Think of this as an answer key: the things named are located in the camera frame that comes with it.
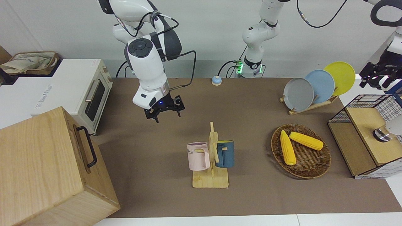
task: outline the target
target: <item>table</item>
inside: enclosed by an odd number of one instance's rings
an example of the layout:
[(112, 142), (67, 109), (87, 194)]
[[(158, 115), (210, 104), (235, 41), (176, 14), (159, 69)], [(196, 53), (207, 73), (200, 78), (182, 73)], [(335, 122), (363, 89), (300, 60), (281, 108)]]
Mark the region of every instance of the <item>table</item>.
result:
[[(121, 210), (111, 218), (234, 216), (303, 213), (402, 212), (385, 180), (353, 179), (327, 126), (336, 101), (289, 116), (279, 102), (288, 78), (210, 79), (172, 91), (186, 110), (146, 120), (131, 100), (138, 80), (115, 79), (94, 140), (100, 144)], [(171, 86), (188, 79), (170, 79)], [(194, 189), (185, 145), (207, 141), (213, 121), (220, 139), (235, 142), (228, 189)], [(270, 155), (274, 130), (287, 123), (308, 126), (327, 143), (332, 157), (322, 177), (297, 180)]]

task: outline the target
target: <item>oven door window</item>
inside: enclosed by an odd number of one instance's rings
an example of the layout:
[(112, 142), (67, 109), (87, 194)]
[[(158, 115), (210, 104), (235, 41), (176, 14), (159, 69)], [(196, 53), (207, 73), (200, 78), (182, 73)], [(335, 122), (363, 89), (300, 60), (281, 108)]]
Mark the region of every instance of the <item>oven door window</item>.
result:
[(99, 86), (95, 91), (95, 95), (92, 101), (88, 102), (88, 105), (86, 106), (85, 109), (85, 114), (91, 121), (95, 120), (96, 113), (98, 112), (98, 108), (102, 102), (103, 94), (105, 93), (105, 86), (103, 85), (100, 79), (98, 80), (99, 80)]

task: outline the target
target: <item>black metal handle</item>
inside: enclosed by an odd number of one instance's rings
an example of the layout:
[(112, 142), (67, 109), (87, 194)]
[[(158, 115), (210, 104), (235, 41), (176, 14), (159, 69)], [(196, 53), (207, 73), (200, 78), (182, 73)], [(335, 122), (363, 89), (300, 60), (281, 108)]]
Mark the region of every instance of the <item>black metal handle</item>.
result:
[(88, 130), (85, 128), (85, 126), (77, 127), (77, 131), (80, 131), (80, 130), (84, 130), (84, 132), (85, 132), (86, 139), (88, 140), (89, 148), (91, 149), (92, 157), (94, 159), (94, 160), (92, 160), (92, 162), (90, 162), (90, 163), (88, 163), (86, 165), (88, 168), (91, 168), (92, 166), (94, 166), (97, 163), (98, 159), (96, 157), (94, 146), (92, 145), (91, 138), (89, 137)]
[(386, 27), (399, 27), (402, 26), (402, 18), (398, 21), (383, 21), (377, 18), (377, 12), (383, 6), (393, 6), (400, 10), (402, 10), (402, 2), (400, 0), (381, 0), (374, 5), (373, 9), (371, 10), (371, 21), (379, 26), (386, 26)]

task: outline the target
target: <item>green indicator light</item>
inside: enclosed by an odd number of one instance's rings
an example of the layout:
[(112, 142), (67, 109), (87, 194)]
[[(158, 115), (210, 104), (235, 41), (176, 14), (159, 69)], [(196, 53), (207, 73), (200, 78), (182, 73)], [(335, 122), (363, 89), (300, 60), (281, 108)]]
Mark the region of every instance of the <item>green indicator light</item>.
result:
[(243, 63), (239, 62), (239, 66), (237, 66), (237, 73), (241, 74), (243, 72)]

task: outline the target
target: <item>round woven tray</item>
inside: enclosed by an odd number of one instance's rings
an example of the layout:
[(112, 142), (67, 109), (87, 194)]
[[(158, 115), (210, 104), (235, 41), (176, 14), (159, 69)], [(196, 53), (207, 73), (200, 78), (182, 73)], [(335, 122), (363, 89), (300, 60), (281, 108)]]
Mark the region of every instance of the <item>round woven tray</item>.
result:
[[(290, 140), (296, 155), (296, 164), (288, 166), (283, 160), (281, 148), (281, 131), (284, 130), (288, 135), (290, 132), (298, 132), (319, 139), (324, 143), (320, 151), (316, 151), (293, 140)], [(331, 165), (331, 154), (324, 140), (311, 129), (296, 124), (287, 124), (275, 130), (271, 139), (271, 149), (276, 161), (289, 173), (304, 179), (311, 179), (322, 176)]]

